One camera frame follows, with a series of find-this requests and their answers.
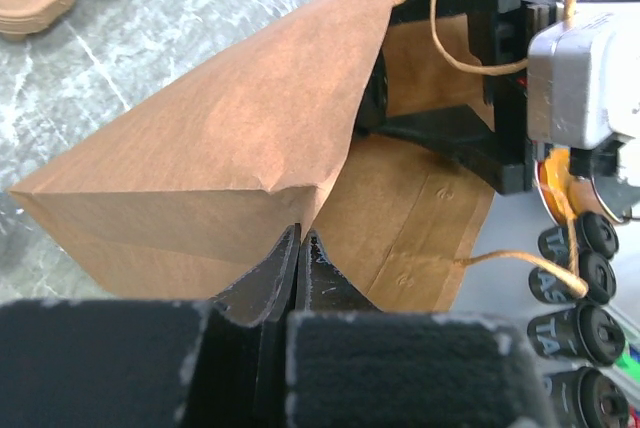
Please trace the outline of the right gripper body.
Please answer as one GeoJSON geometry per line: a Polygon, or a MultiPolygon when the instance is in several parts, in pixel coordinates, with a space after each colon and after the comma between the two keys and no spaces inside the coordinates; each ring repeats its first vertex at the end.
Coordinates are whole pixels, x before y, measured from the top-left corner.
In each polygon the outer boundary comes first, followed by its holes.
{"type": "Polygon", "coordinates": [[[488,76],[481,80],[454,80],[450,70],[435,65],[436,48],[428,41],[429,10],[436,10],[446,35],[456,47],[466,46],[484,65],[514,62],[524,56],[533,33],[531,16],[551,0],[407,0],[391,11],[389,73],[394,77],[389,117],[426,110],[470,106],[489,128],[499,104],[525,109],[527,76],[524,71],[488,76]],[[396,77],[402,61],[423,69],[418,81],[396,77]]]}

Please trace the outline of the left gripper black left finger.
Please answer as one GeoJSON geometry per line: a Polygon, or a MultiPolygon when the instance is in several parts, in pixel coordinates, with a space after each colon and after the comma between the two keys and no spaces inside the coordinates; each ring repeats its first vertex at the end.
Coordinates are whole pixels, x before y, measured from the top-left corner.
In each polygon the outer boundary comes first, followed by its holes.
{"type": "Polygon", "coordinates": [[[5,427],[277,427],[301,246],[205,300],[19,299],[1,307],[5,427]]]}

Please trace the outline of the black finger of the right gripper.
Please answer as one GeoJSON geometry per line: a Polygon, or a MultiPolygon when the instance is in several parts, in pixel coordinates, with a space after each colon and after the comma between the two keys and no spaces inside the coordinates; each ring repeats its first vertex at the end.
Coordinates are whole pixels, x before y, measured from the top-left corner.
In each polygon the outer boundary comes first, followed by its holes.
{"type": "Polygon", "coordinates": [[[361,108],[354,132],[421,146],[470,170],[499,194],[527,192],[533,187],[533,155],[525,109],[499,104],[493,113],[489,128],[468,105],[390,117],[361,108]]]}

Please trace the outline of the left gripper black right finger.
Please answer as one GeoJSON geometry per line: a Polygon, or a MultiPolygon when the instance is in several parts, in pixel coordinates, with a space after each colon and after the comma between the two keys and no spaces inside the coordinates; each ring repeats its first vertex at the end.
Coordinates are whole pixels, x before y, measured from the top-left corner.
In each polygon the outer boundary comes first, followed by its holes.
{"type": "Polygon", "coordinates": [[[331,263],[316,232],[301,247],[287,320],[291,427],[551,427],[532,350],[477,313],[378,310],[331,263]]]}

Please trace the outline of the brown paper bag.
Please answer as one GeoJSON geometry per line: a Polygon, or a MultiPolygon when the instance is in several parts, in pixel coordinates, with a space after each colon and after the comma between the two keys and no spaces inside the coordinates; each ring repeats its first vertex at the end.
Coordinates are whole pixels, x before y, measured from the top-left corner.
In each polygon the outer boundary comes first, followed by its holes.
{"type": "Polygon", "coordinates": [[[379,54],[391,109],[482,105],[403,0],[314,0],[231,46],[46,166],[11,196],[106,291],[205,298],[282,231],[317,229],[379,307],[450,308],[493,190],[418,146],[354,139],[379,54]]]}

